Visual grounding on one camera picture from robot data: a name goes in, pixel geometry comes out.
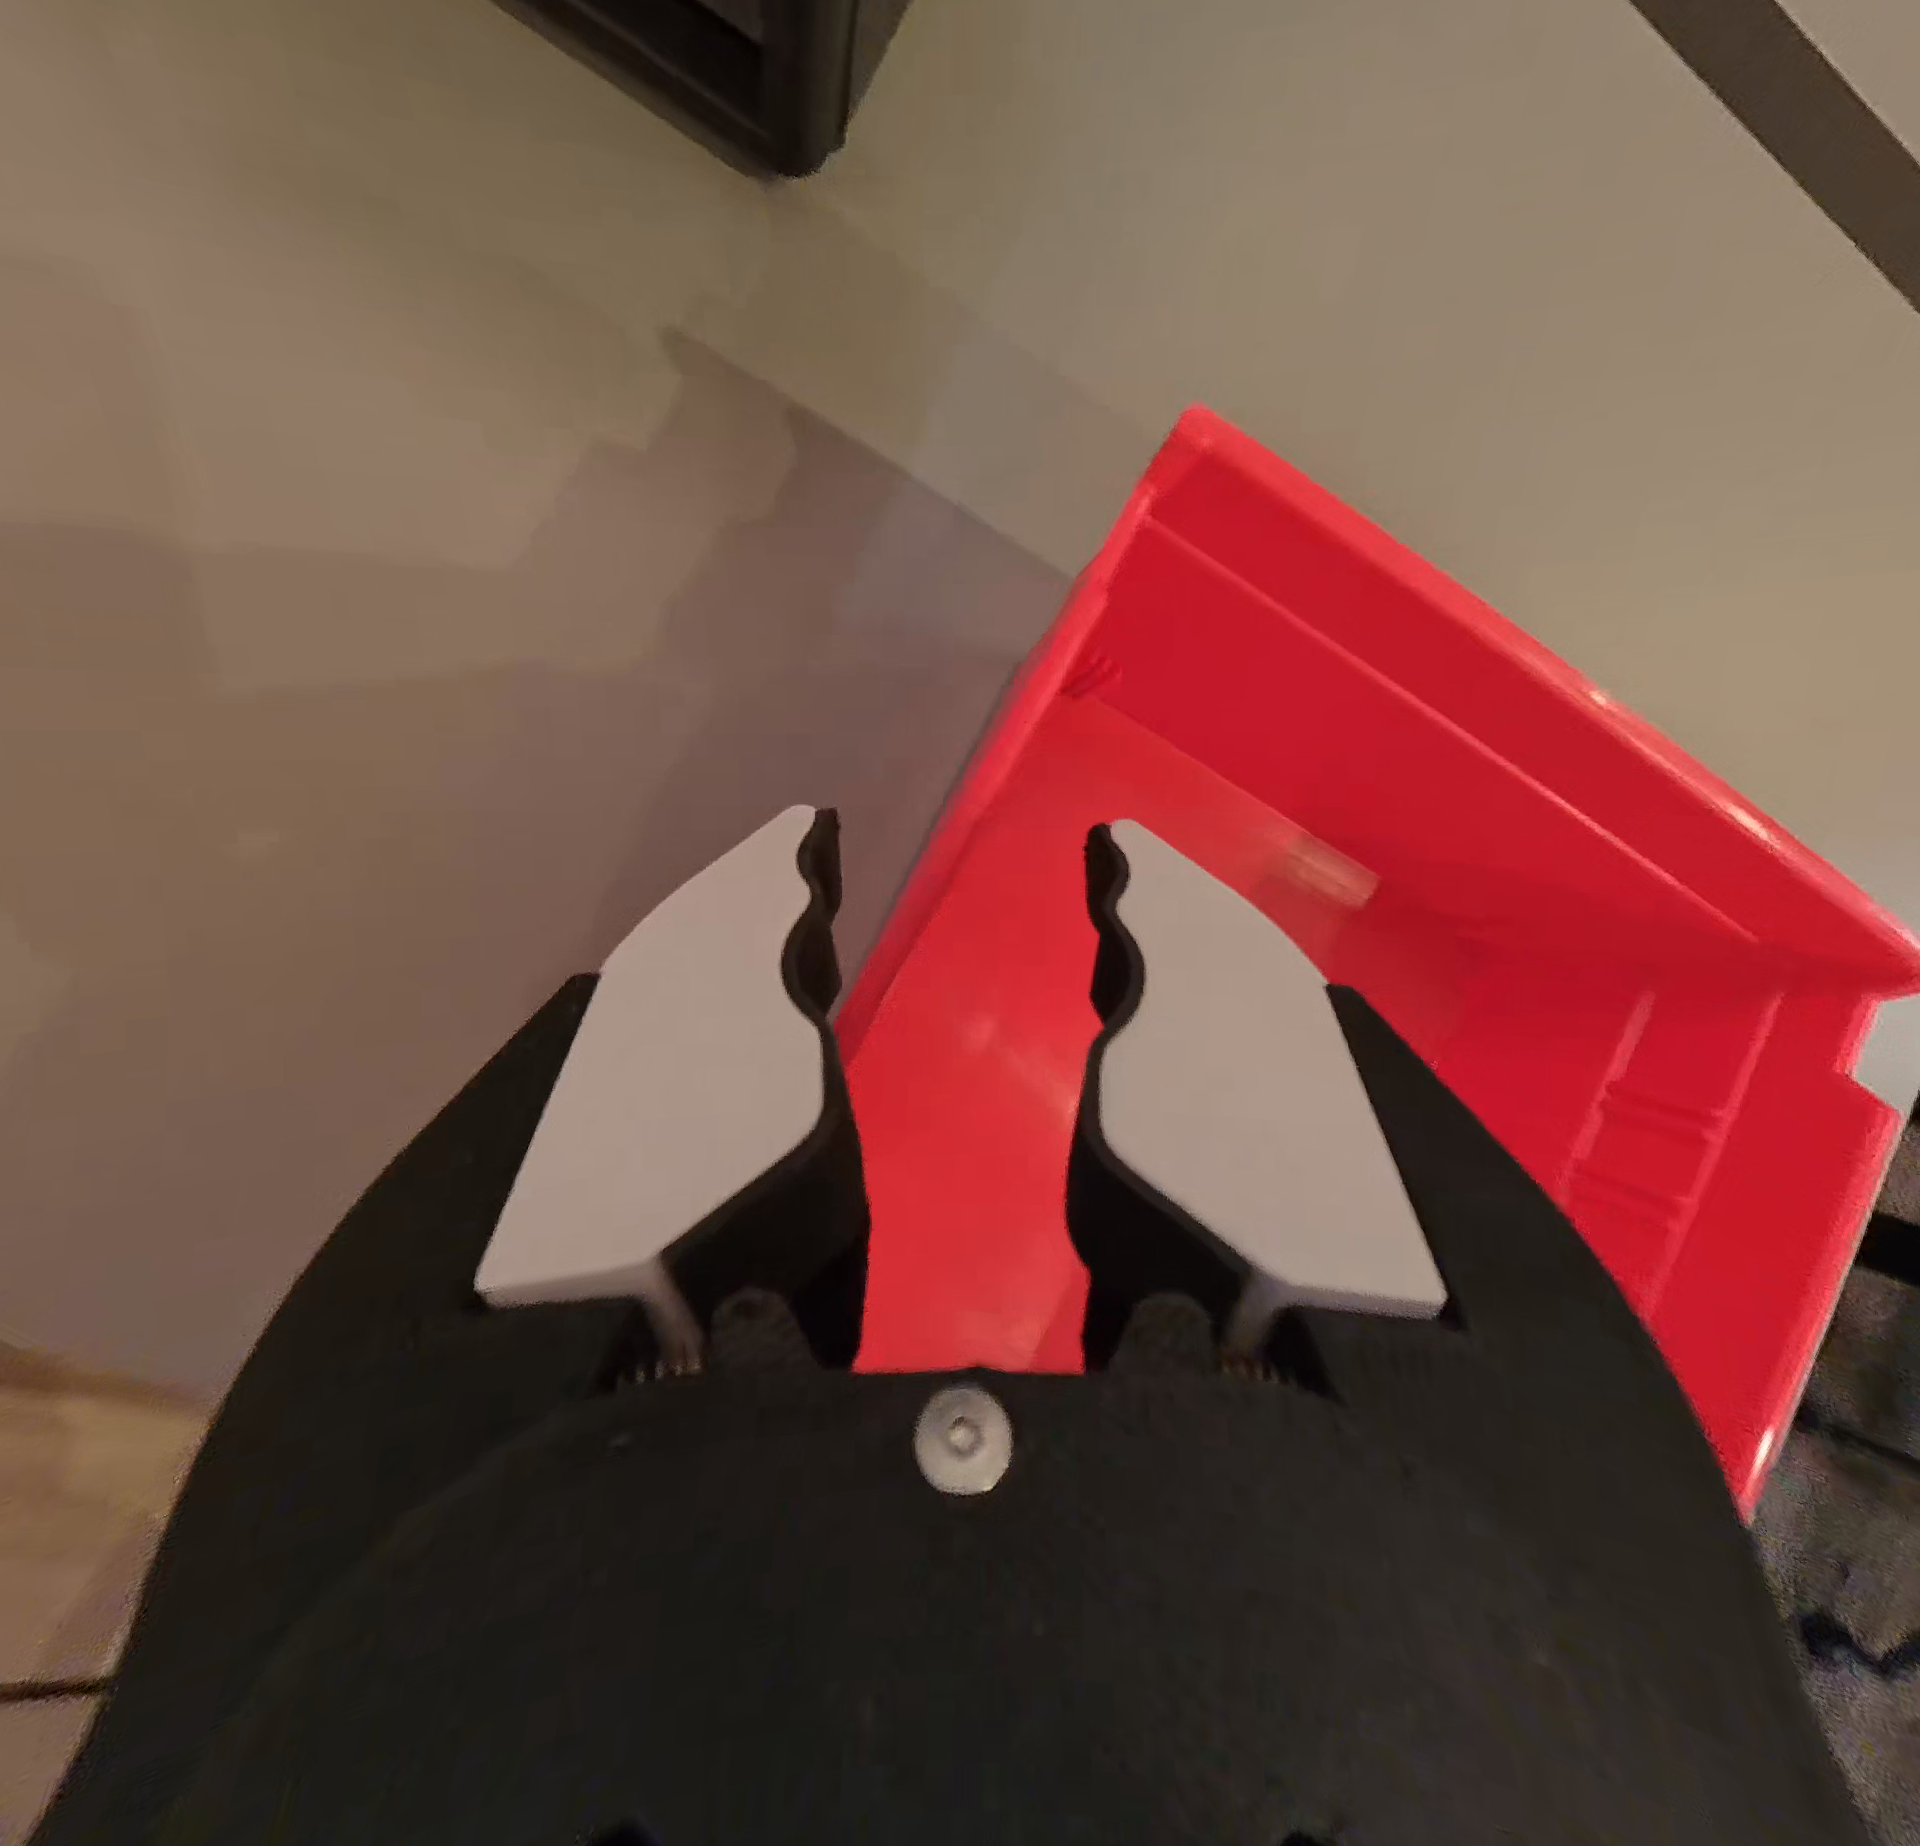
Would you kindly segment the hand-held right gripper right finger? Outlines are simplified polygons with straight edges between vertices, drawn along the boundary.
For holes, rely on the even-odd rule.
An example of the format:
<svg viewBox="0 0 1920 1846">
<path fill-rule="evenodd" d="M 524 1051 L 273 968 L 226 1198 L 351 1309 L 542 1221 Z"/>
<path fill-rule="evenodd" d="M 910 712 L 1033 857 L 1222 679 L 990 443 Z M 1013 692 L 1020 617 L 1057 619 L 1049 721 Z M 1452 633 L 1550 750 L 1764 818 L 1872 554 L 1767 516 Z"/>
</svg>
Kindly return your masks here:
<svg viewBox="0 0 1920 1846">
<path fill-rule="evenodd" d="M 1311 955 L 1138 821 L 1088 831 L 1085 884 L 1085 1369 L 1119 1369 L 1161 1301 L 1230 1369 L 1283 1369 L 1310 1322 L 1447 1338 L 1444 1268 Z"/>
</svg>

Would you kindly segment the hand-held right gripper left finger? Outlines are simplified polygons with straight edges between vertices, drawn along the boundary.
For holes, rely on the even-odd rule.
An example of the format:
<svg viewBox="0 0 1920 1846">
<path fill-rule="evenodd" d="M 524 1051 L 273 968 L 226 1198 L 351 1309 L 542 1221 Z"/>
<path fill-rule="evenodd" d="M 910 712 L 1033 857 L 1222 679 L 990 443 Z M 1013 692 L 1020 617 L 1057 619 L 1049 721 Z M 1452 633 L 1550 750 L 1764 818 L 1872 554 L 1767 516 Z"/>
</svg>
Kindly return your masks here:
<svg viewBox="0 0 1920 1846">
<path fill-rule="evenodd" d="M 749 1290 L 855 1366 L 873 1208 L 832 1025 L 840 895 L 839 814 L 794 804 L 612 949 L 475 1266 L 488 1307 L 633 1301 L 687 1369 Z"/>
</svg>

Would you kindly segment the black drawer cabinet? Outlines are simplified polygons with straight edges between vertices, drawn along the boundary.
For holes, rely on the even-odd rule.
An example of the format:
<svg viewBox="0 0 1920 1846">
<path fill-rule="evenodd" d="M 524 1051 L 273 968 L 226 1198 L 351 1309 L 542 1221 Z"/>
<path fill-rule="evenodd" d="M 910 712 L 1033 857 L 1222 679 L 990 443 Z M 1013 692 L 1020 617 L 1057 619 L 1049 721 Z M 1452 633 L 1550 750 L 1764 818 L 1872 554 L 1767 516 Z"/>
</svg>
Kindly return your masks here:
<svg viewBox="0 0 1920 1846">
<path fill-rule="evenodd" d="M 719 157 L 807 177 L 914 0 L 490 0 Z"/>
</svg>

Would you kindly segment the red plastic bin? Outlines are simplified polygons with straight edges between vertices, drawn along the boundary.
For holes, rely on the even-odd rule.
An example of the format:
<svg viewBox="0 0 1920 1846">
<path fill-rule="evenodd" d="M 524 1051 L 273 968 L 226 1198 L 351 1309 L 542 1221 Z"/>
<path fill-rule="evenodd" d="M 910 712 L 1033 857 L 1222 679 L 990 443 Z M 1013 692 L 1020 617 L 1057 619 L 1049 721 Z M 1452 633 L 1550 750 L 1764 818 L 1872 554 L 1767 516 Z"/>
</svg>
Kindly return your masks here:
<svg viewBox="0 0 1920 1846">
<path fill-rule="evenodd" d="M 1077 1371 L 1065 1168 L 1141 821 L 1357 988 L 1572 1215 L 1753 1515 L 1910 1099 L 1917 934 L 1594 681 L 1202 408 L 938 807 L 839 1013 L 858 1366 Z"/>
</svg>

